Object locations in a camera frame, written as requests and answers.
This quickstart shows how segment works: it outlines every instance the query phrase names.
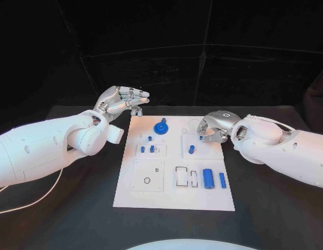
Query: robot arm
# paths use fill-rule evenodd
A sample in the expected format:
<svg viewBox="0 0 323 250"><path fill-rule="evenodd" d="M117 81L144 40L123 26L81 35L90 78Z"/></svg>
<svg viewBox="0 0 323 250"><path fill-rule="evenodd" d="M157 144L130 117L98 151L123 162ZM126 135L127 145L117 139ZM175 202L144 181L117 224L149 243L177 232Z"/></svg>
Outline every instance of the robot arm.
<svg viewBox="0 0 323 250"><path fill-rule="evenodd" d="M141 116L149 93L128 87L107 89L92 110L46 120L0 135L0 187L32 181L94 155L105 142L118 144L124 130L110 125L124 110Z"/></svg>
<svg viewBox="0 0 323 250"><path fill-rule="evenodd" d="M203 141L222 143L231 137L235 150L255 164L267 164L293 179L323 188L323 135L301 130L284 131L274 120L248 115L241 119L228 111L209 113L198 133L212 127Z"/></svg>

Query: white board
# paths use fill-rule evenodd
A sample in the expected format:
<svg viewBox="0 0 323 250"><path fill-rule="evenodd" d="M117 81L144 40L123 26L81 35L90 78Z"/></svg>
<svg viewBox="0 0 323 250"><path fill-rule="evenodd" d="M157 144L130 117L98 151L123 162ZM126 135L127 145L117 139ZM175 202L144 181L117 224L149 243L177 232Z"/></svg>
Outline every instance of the white board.
<svg viewBox="0 0 323 250"><path fill-rule="evenodd" d="M167 120L169 131L159 135L153 128L162 118ZM114 207L235 211L221 144L201 141L196 133L202 118L131 117ZM189 153L190 145L195 146L193 154ZM176 167L188 168L188 186L176 185ZM206 168L214 173L214 189L205 189ZM192 171L193 179L196 173L198 186L192 186ZM219 173L225 175L225 189L221 187Z"/></svg>

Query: table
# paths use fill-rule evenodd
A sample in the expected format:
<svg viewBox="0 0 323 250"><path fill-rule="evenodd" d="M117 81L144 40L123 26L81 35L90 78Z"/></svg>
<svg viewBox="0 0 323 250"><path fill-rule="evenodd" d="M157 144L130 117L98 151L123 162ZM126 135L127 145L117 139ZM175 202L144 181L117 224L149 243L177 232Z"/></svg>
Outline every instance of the table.
<svg viewBox="0 0 323 250"><path fill-rule="evenodd" d="M48 119L81 113L90 107L55 106ZM265 116L296 129L307 126L291 106L143 107L144 115L203 116L216 110ZM222 144L235 212L114 208L114 194L130 124L124 112L113 124L126 132L120 145L65 168L46 198L32 207L0 215L2 249L126 249L166 239L208 239L258 249L323 248L323 190L268 166L250 163L232 143ZM36 201L58 172L9 187L0 194L0 211Z"/></svg>

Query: small blue piece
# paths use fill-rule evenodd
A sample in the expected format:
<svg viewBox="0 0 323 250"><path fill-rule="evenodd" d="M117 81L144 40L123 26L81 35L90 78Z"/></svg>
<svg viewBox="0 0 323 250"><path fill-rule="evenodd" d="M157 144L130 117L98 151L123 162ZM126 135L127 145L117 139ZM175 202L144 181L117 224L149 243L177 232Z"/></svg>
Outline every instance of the small blue piece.
<svg viewBox="0 0 323 250"><path fill-rule="evenodd" d="M156 126L154 126L154 132L157 133L157 134L164 134L166 132L167 132L167 121L166 121L166 119L163 118L162 119L162 122L159 122L157 124L156 124Z"/></svg>
<svg viewBox="0 0 323 250"><path fill-rule="evenodd" d="M219 177L221 177L221 184L222 184L222 188L226 188L226 183L225 183L225 178L224 178L224 173L219 173Z"/></svg>
<svg viewBox="0 0 323 250"><path fill-rule="evenodd" d="M189 154L193 154L193 149L195 149L195 146L190 145Z"/></svg>
<svg viewBox="0 0 323 250"><path fill-rule="evenodd" d="M214 189L214 178L212 170L209 168L203 169L203 180L205 180L205 189Z"/></svg>

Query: robotic hand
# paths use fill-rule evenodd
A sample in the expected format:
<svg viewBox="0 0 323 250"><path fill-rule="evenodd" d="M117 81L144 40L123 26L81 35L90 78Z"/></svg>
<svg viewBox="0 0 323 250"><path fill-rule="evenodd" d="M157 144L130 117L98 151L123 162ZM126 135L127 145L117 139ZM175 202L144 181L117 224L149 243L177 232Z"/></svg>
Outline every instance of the robotic hand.
<svg viewBox="0 0 323 250"><path fill-rule="evenodd" d="M141 117L139 104L149 93L115 87L101 94L92 110L46 120L0 135L0 187L52 174L79 158L94 155L105 142L118 144L124 130L110 125L124 110Z"/></svg>
<svg viewBox="0 0 323 250"><path fill-rule="evenodd" d="M235 150L250 162L267 164L296 180L323 188L323 135L294 130L263 117L248 115L241 119L228 111L209 113L196 132L203 134L208 126L215 133L203 136L203 141L224 143L229 135Z"/></svg>

